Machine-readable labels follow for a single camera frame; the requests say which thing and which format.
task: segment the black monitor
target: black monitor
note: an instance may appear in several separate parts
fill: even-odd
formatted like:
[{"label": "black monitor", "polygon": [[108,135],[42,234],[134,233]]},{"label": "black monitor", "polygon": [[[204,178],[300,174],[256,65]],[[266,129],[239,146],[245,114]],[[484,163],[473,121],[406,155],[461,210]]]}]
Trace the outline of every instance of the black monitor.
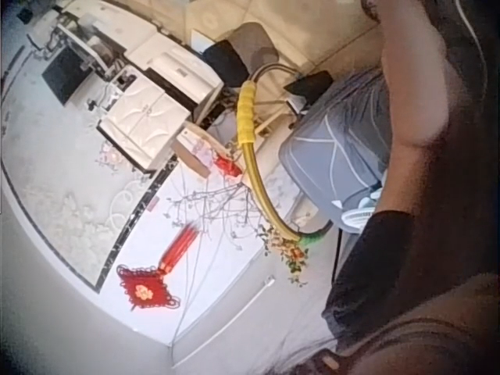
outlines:
[{"label": "black monitor", "polygon": [[50,63],[42,76],[54,95],[65,105],[71,95],[92,73],[82,70],[84,60],[70,47],[65,47]]}]

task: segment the gray bag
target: gray bag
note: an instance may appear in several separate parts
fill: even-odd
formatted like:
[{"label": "gray bag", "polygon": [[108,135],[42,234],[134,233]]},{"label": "gray bag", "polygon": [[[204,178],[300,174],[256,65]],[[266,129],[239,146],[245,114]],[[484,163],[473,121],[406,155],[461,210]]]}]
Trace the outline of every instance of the gray bag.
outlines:
[{"label": "gray bag", "polygon": [[380,189],[391,150],[388,88],[380,68],[334,82],[281,145],[280,161],[337,227]]}]

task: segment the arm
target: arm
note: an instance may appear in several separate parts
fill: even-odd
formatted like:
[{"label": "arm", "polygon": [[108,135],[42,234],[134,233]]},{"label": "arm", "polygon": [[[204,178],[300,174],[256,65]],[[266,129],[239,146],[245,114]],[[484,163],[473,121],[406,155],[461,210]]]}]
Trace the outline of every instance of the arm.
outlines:
[{"label": "arm", "polygon": [[432,146],[448,123],[445,45],[419,0],[379,0],[393,143],[377,211],[416,213]]}]

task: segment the chair backrest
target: chair backrest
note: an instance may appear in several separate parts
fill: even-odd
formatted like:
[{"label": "chair backrest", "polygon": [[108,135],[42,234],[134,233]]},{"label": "chair backrest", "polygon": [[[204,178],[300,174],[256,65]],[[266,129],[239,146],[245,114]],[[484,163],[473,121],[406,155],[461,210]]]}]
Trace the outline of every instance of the chair backrest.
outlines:
[{"label": "chair backrest", "polygon": [[277,63],[279,53],[260,23],[243,23],[203,52],[203,59],[230,88],[239,88],[258,68]]}]

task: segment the red tassel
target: red tassel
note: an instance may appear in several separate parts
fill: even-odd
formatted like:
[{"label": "red tassel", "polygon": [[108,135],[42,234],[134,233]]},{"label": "red tassel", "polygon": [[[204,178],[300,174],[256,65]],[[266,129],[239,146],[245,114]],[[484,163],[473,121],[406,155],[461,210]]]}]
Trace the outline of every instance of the red tassel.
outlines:
[{"label": "red tassel", "polygon": [[197,236],[198,230],[196,227],[188,224],[165,252],[159,262],[158,268],[163,270],[165,274],[170,273],[177,265],[180,258],[182,258],[189,247],[193,244]]},{"label": "red tassel", "polygon": [[231,160],[225,159],[220,155],[214,159],[213,163],[219,168],[224,176],[239,177],[241,169]]},{"label": "red tassel", "polygon": [[116,272],[122,280],[120,285],[129,296],[132,309],[150,307],[167,307],[177,309],[180,299],[173,297],[163,283],[165,275],[170,273],[180,258],[186,253],[198,236],[198,229],[188,224],[176,237],[172,245],[165,251],[158,268],[129,270],[118,266]]}]

